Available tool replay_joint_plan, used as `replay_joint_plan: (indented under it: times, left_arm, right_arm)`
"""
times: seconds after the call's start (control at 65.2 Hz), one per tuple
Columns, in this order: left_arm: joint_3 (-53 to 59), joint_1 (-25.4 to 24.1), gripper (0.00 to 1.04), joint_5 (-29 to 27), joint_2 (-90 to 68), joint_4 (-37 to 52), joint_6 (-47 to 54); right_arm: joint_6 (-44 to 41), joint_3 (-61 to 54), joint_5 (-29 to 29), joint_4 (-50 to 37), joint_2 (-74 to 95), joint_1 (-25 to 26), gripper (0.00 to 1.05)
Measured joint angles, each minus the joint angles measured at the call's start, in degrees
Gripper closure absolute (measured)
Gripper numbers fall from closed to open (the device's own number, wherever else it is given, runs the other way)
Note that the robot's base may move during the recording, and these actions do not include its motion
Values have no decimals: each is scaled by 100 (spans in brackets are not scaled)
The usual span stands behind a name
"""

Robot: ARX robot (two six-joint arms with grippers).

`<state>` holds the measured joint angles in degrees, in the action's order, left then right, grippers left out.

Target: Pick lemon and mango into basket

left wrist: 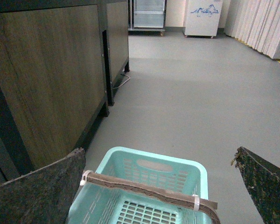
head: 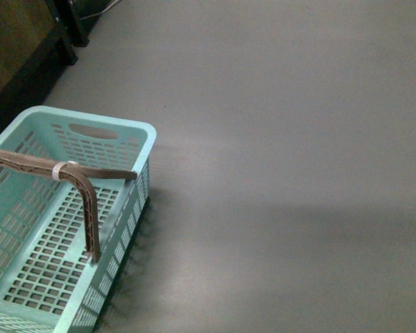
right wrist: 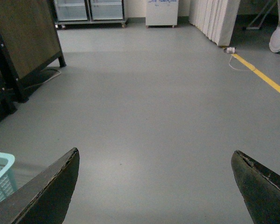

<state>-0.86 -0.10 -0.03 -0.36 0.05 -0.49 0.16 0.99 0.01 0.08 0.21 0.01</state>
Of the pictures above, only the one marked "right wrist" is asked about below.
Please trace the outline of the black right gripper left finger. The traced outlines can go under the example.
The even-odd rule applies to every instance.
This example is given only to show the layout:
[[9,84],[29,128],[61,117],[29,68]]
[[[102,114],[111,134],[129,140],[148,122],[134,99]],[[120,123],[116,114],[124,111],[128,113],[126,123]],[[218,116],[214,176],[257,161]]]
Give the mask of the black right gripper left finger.
[[0,224],[61,224],[75,190],[80,155],[72,148],[0,202]]

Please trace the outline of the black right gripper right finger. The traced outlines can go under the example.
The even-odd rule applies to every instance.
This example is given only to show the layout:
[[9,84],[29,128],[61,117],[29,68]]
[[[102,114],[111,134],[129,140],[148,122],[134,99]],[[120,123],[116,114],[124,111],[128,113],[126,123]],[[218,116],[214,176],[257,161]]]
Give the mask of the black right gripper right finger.
[[280,175],[237,150],[231,168],[255,224],[280,224]]

